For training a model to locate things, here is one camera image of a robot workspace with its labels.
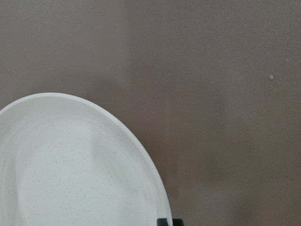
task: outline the gray surface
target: gray surface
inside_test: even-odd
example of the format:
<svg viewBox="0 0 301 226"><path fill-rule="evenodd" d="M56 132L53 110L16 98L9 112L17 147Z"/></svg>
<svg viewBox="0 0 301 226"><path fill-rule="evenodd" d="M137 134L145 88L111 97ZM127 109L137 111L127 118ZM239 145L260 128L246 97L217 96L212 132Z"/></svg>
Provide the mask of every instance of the gray surface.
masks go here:
<svg viewBox="0 0 301 226"><path fill-rule="evenodd" d="M186 226L301 225L300 12L295 0L2 0L0 108L50 91L104 107L150 153Z"/></svg>

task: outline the black object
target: black object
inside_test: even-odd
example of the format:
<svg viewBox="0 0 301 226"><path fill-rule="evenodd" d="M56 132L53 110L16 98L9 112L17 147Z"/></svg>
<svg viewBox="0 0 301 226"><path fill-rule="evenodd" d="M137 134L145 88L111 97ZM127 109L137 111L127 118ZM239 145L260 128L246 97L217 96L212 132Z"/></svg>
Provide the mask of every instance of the black object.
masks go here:
<svg viewBox="0 0 301 226"><path fill-rule="evenodd" d="M184 222L182 219L173 219L174 226L184 226ZM166 218L159 218L157 220L157 226L168 226Z"/></svg>

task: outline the round white dish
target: round white dish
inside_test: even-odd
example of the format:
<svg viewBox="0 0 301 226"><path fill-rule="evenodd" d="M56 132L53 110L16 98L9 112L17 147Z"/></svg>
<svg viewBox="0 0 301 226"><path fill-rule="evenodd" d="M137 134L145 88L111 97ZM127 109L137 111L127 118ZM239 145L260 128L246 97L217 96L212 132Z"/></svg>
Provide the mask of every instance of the round white dish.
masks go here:
<svg viewBox="0 0 301 226"><path fill-rule="evenodd" d="M172 225L144 147L79 97L41 93L0 111L1 226Z"/></svg>

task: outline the white plate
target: white plate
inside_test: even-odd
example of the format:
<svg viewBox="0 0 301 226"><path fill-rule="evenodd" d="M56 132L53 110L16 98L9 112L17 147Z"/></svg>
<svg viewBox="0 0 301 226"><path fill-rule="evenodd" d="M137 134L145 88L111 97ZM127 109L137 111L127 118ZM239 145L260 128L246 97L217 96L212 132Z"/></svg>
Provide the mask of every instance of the white plate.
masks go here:
<svg viewBox="0 0 301 226"><path fill-rule="evenodd" d="M0 226L172 225L137 138L101 107L59 93L0 111L0 208Z"/></svg>

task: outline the plate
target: plate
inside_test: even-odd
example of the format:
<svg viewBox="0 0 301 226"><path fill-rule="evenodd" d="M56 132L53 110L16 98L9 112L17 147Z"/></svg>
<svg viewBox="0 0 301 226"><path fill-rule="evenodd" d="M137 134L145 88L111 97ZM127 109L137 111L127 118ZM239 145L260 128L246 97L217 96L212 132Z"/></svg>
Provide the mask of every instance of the plate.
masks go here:
<svg viewBox="0 0 301 226"><path fill-rule="evenodd" d="M41 93L0 111L1 226L172 225L151 158L112 114Z"/></svg>

